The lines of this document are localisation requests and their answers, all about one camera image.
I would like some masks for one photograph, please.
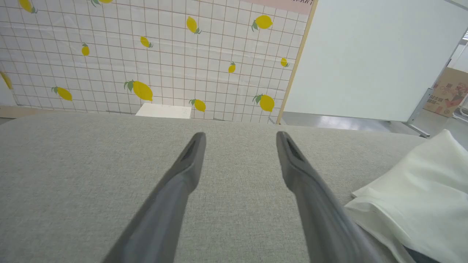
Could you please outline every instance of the white board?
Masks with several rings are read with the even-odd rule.
[[[468,27],[468,0],[319,0],[285,111],[408,121]]]
[[[136,116],[190,119],[191,107],[144,103]]]

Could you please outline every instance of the gray sofa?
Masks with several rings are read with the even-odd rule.
[[[205,162],[175,262],[308,262],[296,201],[281,176],[277,131],[291,135],[343,205],[425,140],[194,119],[23,117],[0,125],[1,261],[101,261],[200,131]]]

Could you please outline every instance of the white cloth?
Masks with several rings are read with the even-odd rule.
[[[403,246],[441,263],[468,262],[468,152],[443,130],[353,192],[345,208],[400,263]]]

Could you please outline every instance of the yellow lemon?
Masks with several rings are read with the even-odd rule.
[[[202,32],[200,28],[197,27],[197,22],[195,22],[195,19],[191,18],[190,16],[187,18],[187,28],[194,34],[200,34]]]
[[[140,42],[145,47],[153,47],[153,44],[150,43],[146,37],[140,37]]]
[[[1,72],[0,71],[0,75],[3,77],[3,79],[5,80],[5,83],[7,84],[8,88],[9,89],[13,89],[13,87],[11,86],[11,79],[7,76],[7,74],[5,74],[4,72]]]
[[[68,90],[66,90],[64,88],[53,87],[52,91],[55,92],[55,94],[58,93],[60,95],[60,97],[62,97],[62,99],[64,99],[64,100],[68,100],[68,101],[72,100],[72,95],[70,94],[70,92],[68,92]]]
[[[275,101],[270,96],[263,95],[263,94],[255,95],[252,101],[254,100],[257,104],[258,102],[260,102],[260,107],[262,108],[262,110],[269,111],[269,112],[273,111],[273,107],[275,106]]]
[[[99,2],[104,3],[104,4],[109,4],[113,0],[89,0],[89,1],[91,2],[91,4],[93,4],[94,7],[96,7],[96,5],[100,5]]]
[[[83,53],[83,56],[89,55],[89,47],[86,45],[86,43],[83,43],[83,48],[81,49],[81,53]]]
[[[30,12],[31,14],[37,13],[37,10],[34,8],[34,6],[29,0],[19,0],[18,2],[20,3],[20,6],[27,12]]]
[[[269,16],[261,15],[261,16],[257,17],[257,19],[254,20],[251,28],[252,28],[252,31],[254,31],[254,29],[258,30],[258,28],[267,29],[272,24],[273,24],[273,22],[271,21],[271,18]]]
[[[289,63],[285,58],[281,59],[281,66],[283,67],[289,67]]]
[[[124,88],[127,87],[128,90],[135,92],[136,96],[145,101],[153,101],[153,92],[145,83],[139,81],[127,81],[124,83]]]
[[[229,73],[232,73],[232,72],[235,71],[235,64],[234,64],[234,62],[231,62],[231,65],[229,66],[229,68],[227,69],[227,71],[228,71]]]
[[[206,105],[205,105],[205,103],[203,101],[193,99],[193,100],[189,100],[189,103],[194,105],[197,110],[205,112]]]

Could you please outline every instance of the wall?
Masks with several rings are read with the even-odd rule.
[[[308,15],[251,2],[0,0],[0,70],[26,107],[275,123]]]
[[[453,53],[452,60],[450,63],[448,63],[448,67],[468,72],[468,47],[466,47],[463,53],[460,55],[464,47],[465,45],[458,45],[455,53]]]
[[[7,80],[0,76],[0,105],[17,106],[13,94],[7,85]]]

